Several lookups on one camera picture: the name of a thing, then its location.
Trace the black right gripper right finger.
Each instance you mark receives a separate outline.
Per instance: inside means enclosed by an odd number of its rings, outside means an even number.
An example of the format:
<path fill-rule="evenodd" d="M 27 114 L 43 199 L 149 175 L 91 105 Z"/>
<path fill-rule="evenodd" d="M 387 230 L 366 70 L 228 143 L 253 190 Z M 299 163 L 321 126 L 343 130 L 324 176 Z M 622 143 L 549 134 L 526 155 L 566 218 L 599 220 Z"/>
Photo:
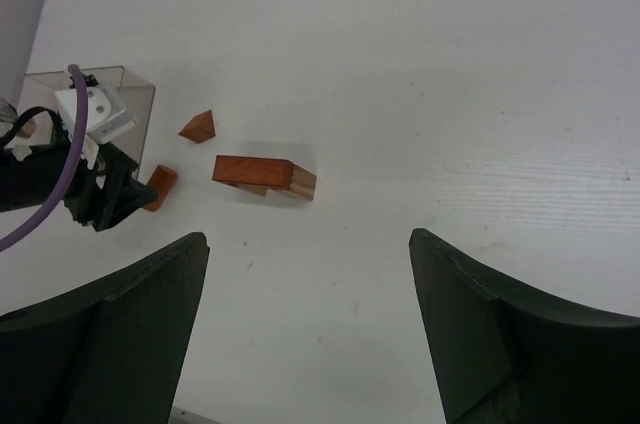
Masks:
<path fill-rule="evenodd" d="M 425 229 L 409 251 L 447 422 L 638 422 L 638 318 L 536 289 Z"/>

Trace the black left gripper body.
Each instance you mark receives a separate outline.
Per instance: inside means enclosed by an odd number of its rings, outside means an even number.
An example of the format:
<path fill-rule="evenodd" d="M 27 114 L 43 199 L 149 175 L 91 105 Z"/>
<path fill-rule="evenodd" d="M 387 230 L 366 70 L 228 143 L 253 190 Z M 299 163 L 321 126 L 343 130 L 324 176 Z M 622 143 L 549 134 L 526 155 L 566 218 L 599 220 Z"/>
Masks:
<path fill-rule="evenodd" d="M 1 210 L 42 205 L 61 175 L 69 149 L 69 143 L 33 146 L 23 160 L 3 150 Z M 133 177 L 137 167 L 133 159 L 113 144 L 99 148 L 94 168 L 81 160 L 63 198 L 73 220 L 100 232 L 153 202 L 157 194 Z"/>

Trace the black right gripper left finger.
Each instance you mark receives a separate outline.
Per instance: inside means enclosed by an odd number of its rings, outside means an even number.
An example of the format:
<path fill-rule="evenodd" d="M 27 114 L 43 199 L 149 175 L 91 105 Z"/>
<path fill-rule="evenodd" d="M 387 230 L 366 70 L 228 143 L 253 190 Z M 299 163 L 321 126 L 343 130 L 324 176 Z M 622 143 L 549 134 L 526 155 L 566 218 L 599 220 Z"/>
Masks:
<path fill-rule="evenodd" d="M 208 259 L 205 235 L 192 232 L 3 315 L 2 422 L 168 422 Z"/>

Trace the red-brown wooden cylinder block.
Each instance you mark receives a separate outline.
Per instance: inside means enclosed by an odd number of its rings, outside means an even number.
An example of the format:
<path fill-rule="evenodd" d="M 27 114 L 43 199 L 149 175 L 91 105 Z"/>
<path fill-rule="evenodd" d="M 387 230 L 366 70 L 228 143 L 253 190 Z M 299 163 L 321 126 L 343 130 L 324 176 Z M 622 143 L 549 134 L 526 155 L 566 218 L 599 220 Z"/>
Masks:
<path fill-rule="evenodd" d="M 153 202 L 146 204 L 144 209 L 148 212 L 159 210 L 176 184 L 177 179 L 178 173 L 176 171 L 164 165 L 157 165 L 146 184 L 148 188 L 157 194 L 157 197 Z"/>

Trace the light wood rectangular block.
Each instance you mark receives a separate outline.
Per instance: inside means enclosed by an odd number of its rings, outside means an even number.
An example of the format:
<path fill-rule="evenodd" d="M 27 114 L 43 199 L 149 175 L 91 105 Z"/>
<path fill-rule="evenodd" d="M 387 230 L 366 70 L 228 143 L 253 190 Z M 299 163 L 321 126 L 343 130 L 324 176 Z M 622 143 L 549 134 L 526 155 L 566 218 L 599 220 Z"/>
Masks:
<path fill-rule="evenodd" d="M 253 184 L 238 184 L 237 188 L 260 197 L 266 196 L 269 190 L 268 187 Z"/>

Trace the red-brown long rectangular block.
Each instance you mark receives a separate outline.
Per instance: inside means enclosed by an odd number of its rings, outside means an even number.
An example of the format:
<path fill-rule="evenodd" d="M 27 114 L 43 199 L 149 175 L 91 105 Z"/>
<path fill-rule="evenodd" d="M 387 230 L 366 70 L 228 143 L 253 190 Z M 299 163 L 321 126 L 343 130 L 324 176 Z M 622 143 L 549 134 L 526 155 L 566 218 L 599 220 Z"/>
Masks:
<path fill-rule="evenodd" d="M 212 180 L 229 184 L 286 190 L 292 180 L 294 164 L 285 159 L 219 155 Z"/>

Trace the dark striped wood block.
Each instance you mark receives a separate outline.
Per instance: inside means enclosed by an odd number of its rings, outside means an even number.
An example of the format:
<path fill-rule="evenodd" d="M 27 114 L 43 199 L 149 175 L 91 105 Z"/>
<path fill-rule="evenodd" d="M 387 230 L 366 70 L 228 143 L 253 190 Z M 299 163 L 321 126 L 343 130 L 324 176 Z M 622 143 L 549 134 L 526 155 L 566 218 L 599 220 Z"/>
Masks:
<path fill-rule="evenodd" d="M 305 201 L 313 201 L 317 184 L 317 176 L 310 171 L 293 165 L 290 182 L 285 190 L 279 193 L 287 197 Z"/>

